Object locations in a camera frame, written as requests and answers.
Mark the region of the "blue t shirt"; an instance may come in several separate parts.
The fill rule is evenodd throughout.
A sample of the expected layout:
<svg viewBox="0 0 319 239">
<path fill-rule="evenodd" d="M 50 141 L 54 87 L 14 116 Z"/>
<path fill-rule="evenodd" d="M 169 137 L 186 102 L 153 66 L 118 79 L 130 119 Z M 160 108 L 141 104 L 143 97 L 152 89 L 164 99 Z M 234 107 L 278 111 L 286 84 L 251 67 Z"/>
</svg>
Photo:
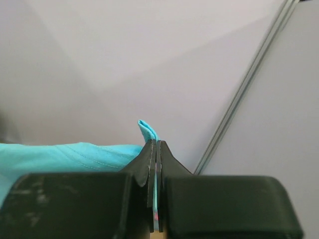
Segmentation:
<svg viewBox="0 0 319 239">
<path fill-rule="evenodd" d="M 157 142 L 155 131 L 138 122 L 145 143 Z M 21 177 L 32 173 L 119 172 L 141 152 L 144 145 L 101 146 L 80 142 L 48 146 L 1 144 L 0 207 L 10 188 Z"/>
</svg>

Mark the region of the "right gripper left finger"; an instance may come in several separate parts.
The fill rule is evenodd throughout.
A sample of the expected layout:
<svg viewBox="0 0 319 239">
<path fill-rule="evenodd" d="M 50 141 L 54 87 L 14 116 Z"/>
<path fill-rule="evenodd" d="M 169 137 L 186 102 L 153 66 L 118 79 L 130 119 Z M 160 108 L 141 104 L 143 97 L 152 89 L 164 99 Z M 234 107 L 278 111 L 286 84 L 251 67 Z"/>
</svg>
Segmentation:
<svg viewBox="0 0 319 239">
<path fill-rule="evenodd" d="M 156 141 L 119 172 L 32 173 L 0 209 L 3 239 L 147 239 L 154 231 Z"/>
</svg>

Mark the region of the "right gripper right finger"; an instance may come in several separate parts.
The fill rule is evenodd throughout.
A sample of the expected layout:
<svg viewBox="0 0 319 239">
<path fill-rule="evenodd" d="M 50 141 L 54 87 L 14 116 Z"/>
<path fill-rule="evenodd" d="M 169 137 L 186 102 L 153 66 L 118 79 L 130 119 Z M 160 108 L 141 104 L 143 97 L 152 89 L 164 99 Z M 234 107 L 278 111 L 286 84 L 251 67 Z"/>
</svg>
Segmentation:
<svg viewBox="0 0 319 239">
<path fill-rule="evenodd" d="M 159 231 L 167 239 L 301 239 L 289 194 L 270 176 L 194 175 L 157 143 Z"/>
</svg>

